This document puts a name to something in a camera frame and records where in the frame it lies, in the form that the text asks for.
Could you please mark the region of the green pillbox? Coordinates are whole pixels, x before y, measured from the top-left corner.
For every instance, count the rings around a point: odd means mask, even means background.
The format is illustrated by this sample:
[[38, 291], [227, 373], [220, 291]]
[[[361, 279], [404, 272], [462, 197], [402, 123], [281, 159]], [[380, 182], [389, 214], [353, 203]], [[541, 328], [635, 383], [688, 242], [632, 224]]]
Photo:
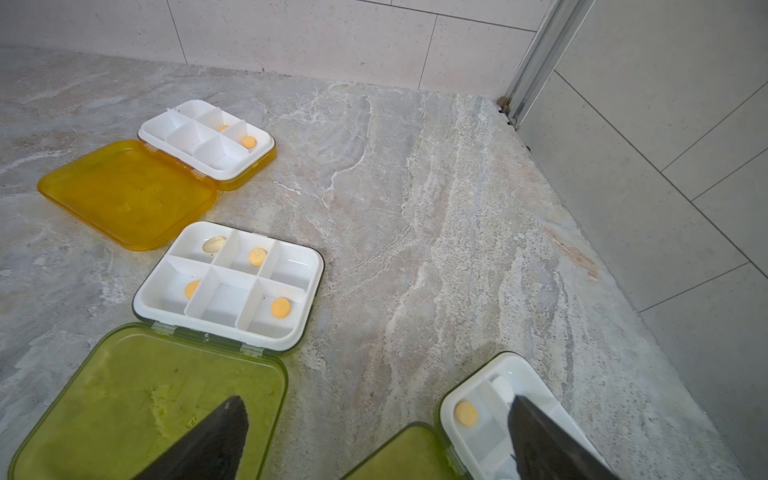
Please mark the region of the green pillbox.
[[14, 454], [11, 479], [130, 479], [231, 396], [259, 478], [325, 268], [310, 247], [225, 225], [185, 227]]
[[358, 464], [347, 479], [517, 479], [506, 423], [521, 394], [597, 459], [602, 456], [520, 355], [502, 352], [442, 399], [436, 426], [414, 422]]

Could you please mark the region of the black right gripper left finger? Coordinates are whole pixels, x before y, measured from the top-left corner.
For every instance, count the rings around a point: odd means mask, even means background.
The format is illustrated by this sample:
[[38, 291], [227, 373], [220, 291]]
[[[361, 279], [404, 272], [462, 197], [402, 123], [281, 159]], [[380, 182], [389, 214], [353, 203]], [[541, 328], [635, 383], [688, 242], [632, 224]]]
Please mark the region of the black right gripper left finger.
[[235, 479], [248, 428], [242, 398], [231, 396], [135, 479]]

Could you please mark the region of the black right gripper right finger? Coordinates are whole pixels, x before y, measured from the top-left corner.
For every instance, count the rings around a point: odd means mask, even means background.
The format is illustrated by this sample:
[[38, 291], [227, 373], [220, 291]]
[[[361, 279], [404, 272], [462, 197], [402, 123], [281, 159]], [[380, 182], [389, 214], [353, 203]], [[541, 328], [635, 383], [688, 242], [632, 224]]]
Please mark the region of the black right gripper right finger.
[[618, 477], [525, 396], [508, 415], [517, 472], [522, 480], [617, 480]]

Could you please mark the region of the yellow pillbox far right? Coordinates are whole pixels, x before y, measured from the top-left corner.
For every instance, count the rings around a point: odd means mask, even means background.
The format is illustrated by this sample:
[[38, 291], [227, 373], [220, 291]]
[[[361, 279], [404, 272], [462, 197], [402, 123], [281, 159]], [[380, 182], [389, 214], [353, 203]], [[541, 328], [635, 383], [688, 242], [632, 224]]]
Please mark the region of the yellow pillbox far right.
[[44, 175], [37, 189], [120, 246], [148, 251], [276, 156], [271, 134], [191, 99], [145, 121], [137, 139], [105, 145]]

